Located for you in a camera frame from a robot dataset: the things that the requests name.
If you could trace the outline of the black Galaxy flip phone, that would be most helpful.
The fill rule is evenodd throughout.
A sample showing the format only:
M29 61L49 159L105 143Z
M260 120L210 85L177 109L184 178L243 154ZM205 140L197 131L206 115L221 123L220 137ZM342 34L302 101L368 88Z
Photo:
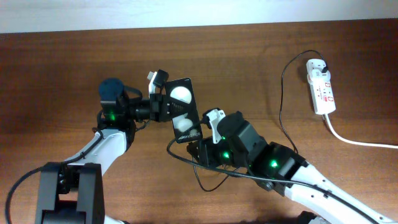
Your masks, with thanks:
M165 85L167 116L171 118L176 142L192 142L203 137L192 80L181 78Z

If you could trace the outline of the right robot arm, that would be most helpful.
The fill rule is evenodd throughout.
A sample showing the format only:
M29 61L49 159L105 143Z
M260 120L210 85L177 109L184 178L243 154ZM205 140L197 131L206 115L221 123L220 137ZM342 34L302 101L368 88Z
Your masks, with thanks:
M242 113L215 109L205 116L212 136L191 142L187 152L208 168L246 168L256 184L315 212L329 223L393 223L330 182L293 149L266 142Z

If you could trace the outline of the white power strip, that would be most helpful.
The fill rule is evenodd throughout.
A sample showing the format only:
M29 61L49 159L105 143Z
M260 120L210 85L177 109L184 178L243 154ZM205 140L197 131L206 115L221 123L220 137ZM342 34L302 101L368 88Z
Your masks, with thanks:
M330 72L322 73L315 69L308 73L307 79L315 114L324 115L334 112L336 105L331 89Z

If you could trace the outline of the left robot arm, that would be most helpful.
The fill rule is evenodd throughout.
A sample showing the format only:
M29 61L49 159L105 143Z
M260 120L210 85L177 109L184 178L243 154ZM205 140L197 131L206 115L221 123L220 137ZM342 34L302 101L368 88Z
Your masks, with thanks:
M149 98L142 92L108 78L99 85L101 110L93 139L62 162L48 162L39 169L40 184L36 223L117 223L106 215L103 176L134 141L136 124L155 121L159 103L152 102L169 74L158 70L148 75Z

